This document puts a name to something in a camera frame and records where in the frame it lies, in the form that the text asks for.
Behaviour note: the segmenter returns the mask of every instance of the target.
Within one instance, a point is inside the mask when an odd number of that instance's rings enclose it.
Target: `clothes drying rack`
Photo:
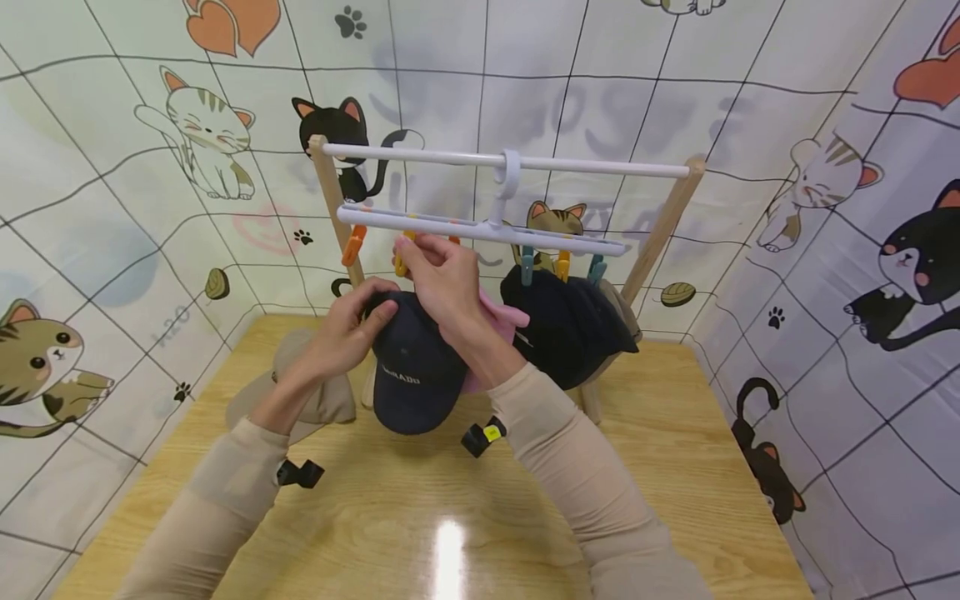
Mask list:
[[[666,246],[670,235],[680,222],[686,205],[690,202],[700,179],[706,171],[702,156],[692,156],[684,165],[643,164],[633,162],[611,162],[604,160],[575,160],[567,158],[547,158],[520,156],[514,151],[505,150],[502,155],[464,154],[428,150],[406,150],[401,148],[378,148],[372,146],[354,146],[331,144],[326,137],[314,135],[309,141],[310,156],[317,179],[320,181],[326,207],[333,223],[340,250],[343,252],[350,238],[349,224],[383,227],[398,230],[430,232],[440,235],[455,235],[467,239],[493,240],[503,243],[536,246],[542,249],[583,251],[604,255],[619,256],[625,249],[622,244],[609,240],[596,240],[583,236],[564,236],[545,231],[533,231],[526,228],[514,228],[503,223],[503,211],[506,202],[513,197],[519,181],[521,169],[542,171],[566,171],[575,173],[609,174],[623,176],[643,176],[670,178],[676,180],[667,196],[660,215],[646,243],[640,250],[633,268],[627,276],[621,295],[631,306],[637,293],[650,275],[658,256]],[[375,158],[403,160],[411,162],[434,162],[448,165],[492,167],[494,178],[501,183],[493,203],[492,213],[487,221],[481,223],[452,221],[430,215],[410,215],[382,209],[369,209],[360,205],[345,204],[343,191],[337,179],[334,156],[355,158]],[[364,280],[363,267],[359,257],[347,267],[350,283],[355,288]],[[372,407],[373,376],[371,370],[364,386],[362,404]],[[600,394],[597,381],[580,386],[583,410],[595,423],[600,422],[603,412],[600,406]]]

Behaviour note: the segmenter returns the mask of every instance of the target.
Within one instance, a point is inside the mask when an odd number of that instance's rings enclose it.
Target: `black clip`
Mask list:
[[[473,458],[480,458],[480,455],[500,438],[507,436],[507,428],[497,417],[490,417],[486,427],[474,423],[460,439],[460,444],[467,449],[467,452],[473,455]]]
[[[289,460],[284,459],[280,469],[276,472],[276,480],[281,487],[297,484],[301,488],[313,490],[324,473],[324,468],[313,461],[306,461],[302,467],[297,467]]]

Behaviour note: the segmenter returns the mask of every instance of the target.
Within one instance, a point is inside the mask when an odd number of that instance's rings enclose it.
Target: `hand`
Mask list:
[[[288,377],[308,381],[323,381],[347,372],[360,364],[373,345],[373,338],[396,314],[396,302],[387,300],[377,306],[361,323],[367,300],[376,292],[397,291],[392,281],[370,277],[355,290],[336,299],[330,306],[320,329],[314,334],[297,362],[291,366]]]
[[[504,341],[480,309],[477,254],[436,235],[399,235],[394,252],[407,264],[420,305],[440,334],[489,390],[523,369],[526,360]]]
[[[440,326],[448,344],[458,347],[478,330],[490,328],[480,310],[480,271],[476,252],[436,235],[399,235],[394,253],[407,264],[420,305]]]

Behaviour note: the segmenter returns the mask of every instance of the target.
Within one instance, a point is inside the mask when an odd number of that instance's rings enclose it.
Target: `teal clothespin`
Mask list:
[[[520,254],[520,283],[529,286],[534,281],[534,249],[532,246],[522,246]]]
[[[590,260],[590,270],[587,273],[587,279],[593,285],[598,285],[603,274],[607,272],[607,263],[603,261],[602,254],[594,254]]]

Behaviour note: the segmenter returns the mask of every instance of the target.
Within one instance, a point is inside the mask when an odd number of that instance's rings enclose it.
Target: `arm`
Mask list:
[[[600,430],[473,310],[475,254],[433,236],[418,237],[416,246],[405,239],[398,239],[397,251],[410,266],[420,303],[490,389],[514,456],[573,530],[594,598],[711,598]]]
[[[206,599],[274,506],[276,472],[310,393],[363,360],[396,312],[384,302],[360,324],[363,304],[396,285],[372,277],[337,299],[303,355],[250,415],[218,439],[147,538],[117,600]]]

